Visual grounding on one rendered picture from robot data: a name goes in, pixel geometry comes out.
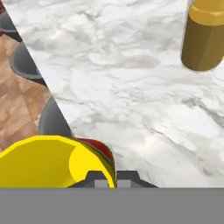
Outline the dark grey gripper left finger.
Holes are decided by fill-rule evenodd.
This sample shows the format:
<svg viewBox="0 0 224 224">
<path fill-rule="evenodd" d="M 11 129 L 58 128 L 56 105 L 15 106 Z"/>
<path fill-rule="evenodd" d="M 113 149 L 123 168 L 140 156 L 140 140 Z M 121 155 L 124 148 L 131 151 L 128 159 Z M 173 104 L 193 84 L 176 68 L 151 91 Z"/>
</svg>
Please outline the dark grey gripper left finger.
<svg viewBox="0 0 224 224">
<path fill-rule="evenodd" d="M 70 185 L 70 188 L 108 188 L 109 184 L 101 171 L 89 171 L 84 180 Z"/>
</svg>

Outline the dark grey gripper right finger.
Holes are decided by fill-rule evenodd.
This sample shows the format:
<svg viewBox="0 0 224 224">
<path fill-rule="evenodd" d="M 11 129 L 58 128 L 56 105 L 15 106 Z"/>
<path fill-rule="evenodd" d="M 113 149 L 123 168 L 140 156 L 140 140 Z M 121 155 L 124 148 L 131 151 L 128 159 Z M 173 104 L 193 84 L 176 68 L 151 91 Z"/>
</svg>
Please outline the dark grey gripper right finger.
<svg viewBox="0 0 224 224">
<path fill-rule="evenodd" d="M 137 171 L 117 171 L 118 188 L 156 188 L 155 185 L 140 179 Z"/>
</svg>

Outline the yellow cup with red stripes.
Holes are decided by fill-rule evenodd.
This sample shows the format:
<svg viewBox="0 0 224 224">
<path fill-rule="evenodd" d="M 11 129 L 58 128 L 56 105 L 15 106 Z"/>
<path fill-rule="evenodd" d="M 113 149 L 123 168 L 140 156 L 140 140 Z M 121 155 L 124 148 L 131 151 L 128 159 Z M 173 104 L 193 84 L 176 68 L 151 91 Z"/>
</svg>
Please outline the yellow cup with red stripes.
<svg viewBox="0 0 224 224">
<path fill-rule="evenodd" d="M 2 188 L 68 188 L 89 172 L 101 172 L 109 188 L 117 187 L 112 151 L 94 139 L 32 136 L 0 153 Z"/>
</svg>

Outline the yellow mustard bottle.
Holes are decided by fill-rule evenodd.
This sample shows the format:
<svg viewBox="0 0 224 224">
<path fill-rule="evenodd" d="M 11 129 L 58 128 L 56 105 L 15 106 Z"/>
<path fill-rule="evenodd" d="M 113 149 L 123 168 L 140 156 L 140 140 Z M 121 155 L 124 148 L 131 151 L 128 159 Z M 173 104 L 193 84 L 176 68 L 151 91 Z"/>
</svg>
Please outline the yellow mustard bottle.
<svg viewBox="0 0 224 224">
<path fill-rule="evenodd" d="M 181 60 L 193 71 L 208 71 L 224 58 L 224 0 L 189 5 Z"/>
</svg>

